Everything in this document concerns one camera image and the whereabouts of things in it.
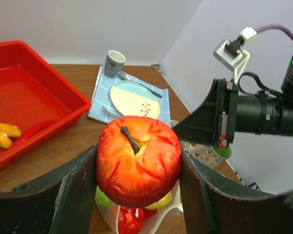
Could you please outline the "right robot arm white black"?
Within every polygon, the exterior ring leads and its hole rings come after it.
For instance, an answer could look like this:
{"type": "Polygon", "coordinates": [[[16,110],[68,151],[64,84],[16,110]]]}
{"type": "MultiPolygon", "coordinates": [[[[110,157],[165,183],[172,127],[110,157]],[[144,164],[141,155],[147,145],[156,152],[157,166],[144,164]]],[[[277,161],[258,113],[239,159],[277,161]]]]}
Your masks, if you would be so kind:
{"type": "Polygon", "coordinates": [[[172,129],[180,140],[227,148],[235,132],[293,137],[293,55],[281,92],[266,87],[259,76],[245,72],[260,88],[248,94],[239,84],[215,79],[203,103],[172,129]]]}

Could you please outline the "yellow toy lemon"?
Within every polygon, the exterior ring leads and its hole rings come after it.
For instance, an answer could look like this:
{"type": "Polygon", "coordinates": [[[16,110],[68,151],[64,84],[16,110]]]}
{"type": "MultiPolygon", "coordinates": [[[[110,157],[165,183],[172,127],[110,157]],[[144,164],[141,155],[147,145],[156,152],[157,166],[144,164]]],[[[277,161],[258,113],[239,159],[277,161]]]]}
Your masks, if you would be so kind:
{"type": "Polygon", "coordinates": [[[154,202],[151,205],[147,206],[146,209],[147,210],[157,210],[159,208],[166,207],[170,203],[171,196],[172,196],[171,192],[169,192],[168,194],[166,194],[163,198],[161,198],[157,202],[154,202]]]}

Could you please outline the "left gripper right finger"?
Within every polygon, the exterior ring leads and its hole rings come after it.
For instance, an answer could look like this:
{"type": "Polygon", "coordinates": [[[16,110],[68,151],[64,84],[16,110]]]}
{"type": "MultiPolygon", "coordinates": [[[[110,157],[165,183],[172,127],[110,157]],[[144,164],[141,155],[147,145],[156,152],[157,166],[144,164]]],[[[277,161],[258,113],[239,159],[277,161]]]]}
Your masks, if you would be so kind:
{"type": "Polygon", "coordinates": [[[179,183],[188,234],[293,234],[293,191],[271,195],[244,186],[185,147],[179,183]]]}

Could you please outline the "dark red toy apple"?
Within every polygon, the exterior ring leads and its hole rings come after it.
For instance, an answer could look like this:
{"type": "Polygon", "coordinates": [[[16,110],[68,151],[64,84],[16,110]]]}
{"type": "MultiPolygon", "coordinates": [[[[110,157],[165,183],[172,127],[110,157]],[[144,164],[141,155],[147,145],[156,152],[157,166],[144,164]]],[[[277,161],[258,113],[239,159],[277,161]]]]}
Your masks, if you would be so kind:
{"type": "Polygon", "coordinates": [[[157,210],[126,208],[121,206],[118,217],[119,234],[138,234],[145,221],[157,214],[157,210]]]}

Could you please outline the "green custard apple toy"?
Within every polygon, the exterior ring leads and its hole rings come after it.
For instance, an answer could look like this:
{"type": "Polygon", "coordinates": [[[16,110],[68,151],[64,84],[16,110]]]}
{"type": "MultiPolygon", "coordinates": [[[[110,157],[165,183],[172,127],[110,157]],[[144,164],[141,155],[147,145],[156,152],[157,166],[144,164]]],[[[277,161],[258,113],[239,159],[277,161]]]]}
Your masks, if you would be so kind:
{"type": "Polygon", "coordinates": [[[115,203],[112,202],[98,186],[96,188],[95,200],[100,208],[108,209],[115,206],[115,203]]]}

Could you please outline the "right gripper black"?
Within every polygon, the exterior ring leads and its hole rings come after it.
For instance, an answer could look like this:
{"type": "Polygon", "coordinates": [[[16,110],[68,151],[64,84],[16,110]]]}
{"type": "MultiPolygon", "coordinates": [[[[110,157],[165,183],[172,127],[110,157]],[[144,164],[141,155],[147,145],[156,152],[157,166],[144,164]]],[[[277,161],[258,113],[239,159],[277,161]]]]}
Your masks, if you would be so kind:
{"type": "Polygon", "coordinates": [[[179,140],[215,146],[233,143],[235,132],[293,137],[293,102],[260,90],[240,96],[232,81],[215,79],[202,104],[172,129],[179,140]]]}

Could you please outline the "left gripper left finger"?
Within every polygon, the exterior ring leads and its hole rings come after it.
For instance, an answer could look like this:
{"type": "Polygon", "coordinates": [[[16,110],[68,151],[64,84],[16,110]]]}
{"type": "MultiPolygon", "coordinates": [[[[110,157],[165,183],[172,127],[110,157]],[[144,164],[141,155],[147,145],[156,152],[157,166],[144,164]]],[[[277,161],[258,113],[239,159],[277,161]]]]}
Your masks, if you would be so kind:
{"type": "Polygon", "coordinates": [[[68,163],[0,192],[0,234],[86,234],[97,188],[93,145],[68,163]]]}

